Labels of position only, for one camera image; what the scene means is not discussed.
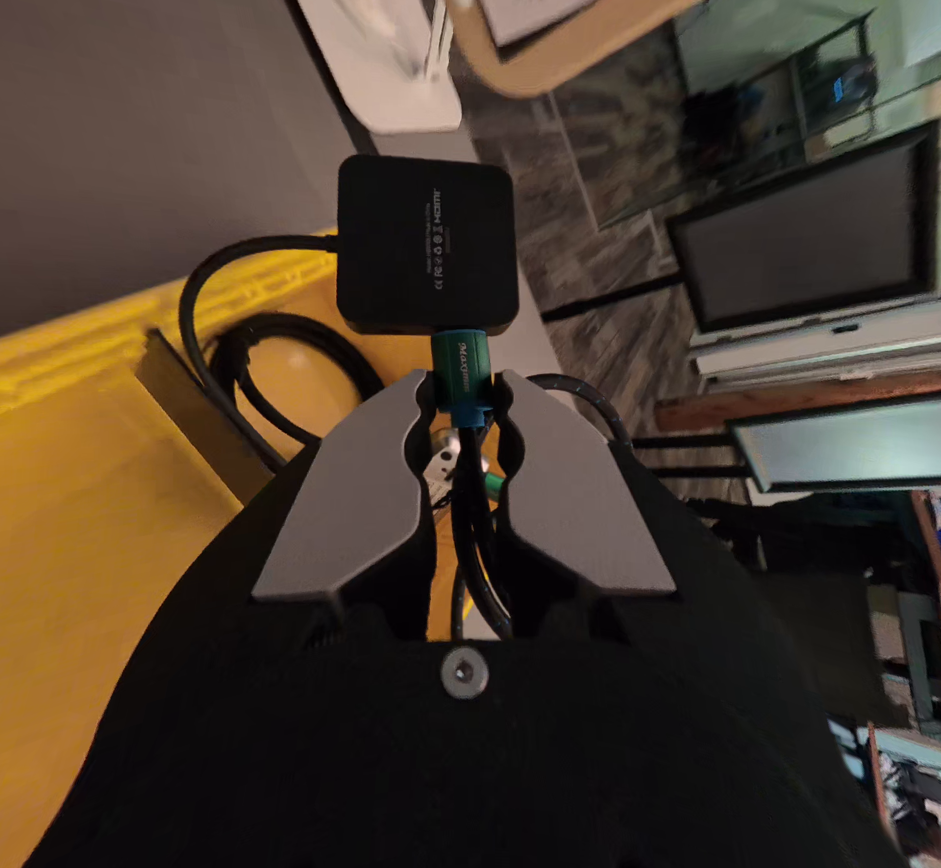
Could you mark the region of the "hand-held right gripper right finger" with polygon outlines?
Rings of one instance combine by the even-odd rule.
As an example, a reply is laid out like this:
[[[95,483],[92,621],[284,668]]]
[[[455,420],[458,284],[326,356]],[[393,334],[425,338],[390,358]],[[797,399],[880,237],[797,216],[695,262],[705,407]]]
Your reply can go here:
[[[501,506],[511,536],[602,592],[670,595],[676,582],[609,441],[516,371],[498,374]]]

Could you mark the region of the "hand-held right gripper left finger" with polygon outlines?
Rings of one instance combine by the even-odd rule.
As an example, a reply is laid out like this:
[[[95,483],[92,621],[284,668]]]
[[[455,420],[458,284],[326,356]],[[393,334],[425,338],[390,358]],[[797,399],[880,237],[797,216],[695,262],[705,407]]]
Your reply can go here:
[[[437,413],[433,375],[415,369],[322,440],[254,585],[257,601],[337,601],[417,539],[430,519],[424,470]]]

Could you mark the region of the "silver port hub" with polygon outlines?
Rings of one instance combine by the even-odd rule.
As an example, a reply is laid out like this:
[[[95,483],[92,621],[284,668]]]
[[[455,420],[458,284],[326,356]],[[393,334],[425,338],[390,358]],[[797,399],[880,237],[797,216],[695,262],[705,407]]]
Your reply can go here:
[[[442,428],[431,433],[432,456],[425,467],[423,477],[428,487],[433,510],[449,504],[453,488],[453,473],[460,454],[459,432],[453,428]]]

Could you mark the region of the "yellow plastic bin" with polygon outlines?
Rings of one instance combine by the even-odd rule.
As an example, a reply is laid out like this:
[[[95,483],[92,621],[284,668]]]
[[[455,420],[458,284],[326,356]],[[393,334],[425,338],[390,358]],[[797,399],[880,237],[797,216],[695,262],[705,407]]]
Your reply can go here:
[[[2,337],[2,862],[62,803],[136,640],[236,498],[135,377],[182,281]]]

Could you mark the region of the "black square hub lead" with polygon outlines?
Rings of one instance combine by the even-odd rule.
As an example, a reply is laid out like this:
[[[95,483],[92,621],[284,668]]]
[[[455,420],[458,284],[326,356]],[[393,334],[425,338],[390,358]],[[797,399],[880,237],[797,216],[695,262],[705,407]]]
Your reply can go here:
[[[339,253],[339,236],[334,231],[320,235],[273,235],[238,241],[210,255],[189,275],[182,288],[178,306],[178,326],[182,348],[194,368],[202,393],[224,419],[234,427],[273,471],[286,465],[286,460],[265,440],[238,410],[207,366],[198,343],[195,317],[198,296],[211,277],[238,260],[279,251],[308,251],[324,254]]]

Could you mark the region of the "black square adapter hub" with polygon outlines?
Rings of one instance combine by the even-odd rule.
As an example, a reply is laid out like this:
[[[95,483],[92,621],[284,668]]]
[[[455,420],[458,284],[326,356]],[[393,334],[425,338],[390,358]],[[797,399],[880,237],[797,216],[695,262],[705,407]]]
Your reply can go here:
[[[354,155],[338,173],[337,306],[362,335],[475,329],[520,309],[514,185],[495,166]]]

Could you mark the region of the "dark bin divider panel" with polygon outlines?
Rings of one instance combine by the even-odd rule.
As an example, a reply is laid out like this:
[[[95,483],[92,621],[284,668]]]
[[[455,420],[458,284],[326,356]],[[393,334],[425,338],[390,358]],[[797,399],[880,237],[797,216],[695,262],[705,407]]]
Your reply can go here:
[[[249,504],[272,480],[260,454],[157,328],[146,333],[135,378],[239,503]]]

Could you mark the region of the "black monitor on stand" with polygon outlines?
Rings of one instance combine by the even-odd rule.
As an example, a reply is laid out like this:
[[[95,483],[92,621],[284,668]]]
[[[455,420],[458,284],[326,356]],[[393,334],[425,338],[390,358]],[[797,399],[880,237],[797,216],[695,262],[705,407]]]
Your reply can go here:
[[[670,217],[701,333],[933,293],[939,121]]]

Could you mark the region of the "instruction sheet on stand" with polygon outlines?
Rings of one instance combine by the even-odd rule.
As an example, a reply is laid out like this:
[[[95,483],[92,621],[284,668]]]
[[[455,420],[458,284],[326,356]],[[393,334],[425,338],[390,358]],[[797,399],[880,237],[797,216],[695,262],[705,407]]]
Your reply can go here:
[[[470,69],[491,90],[522,99],[547,94],[705,0],[598,0],[507,58],[477,1],[444,1]]]

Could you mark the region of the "white stand base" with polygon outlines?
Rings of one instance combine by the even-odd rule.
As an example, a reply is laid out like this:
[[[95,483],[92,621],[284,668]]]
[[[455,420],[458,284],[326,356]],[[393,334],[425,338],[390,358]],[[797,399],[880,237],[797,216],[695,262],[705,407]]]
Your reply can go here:
[[[297,0],[359,123],[396,136],[452,133],[462,122],[449,74],[453,26],[444,0]]]

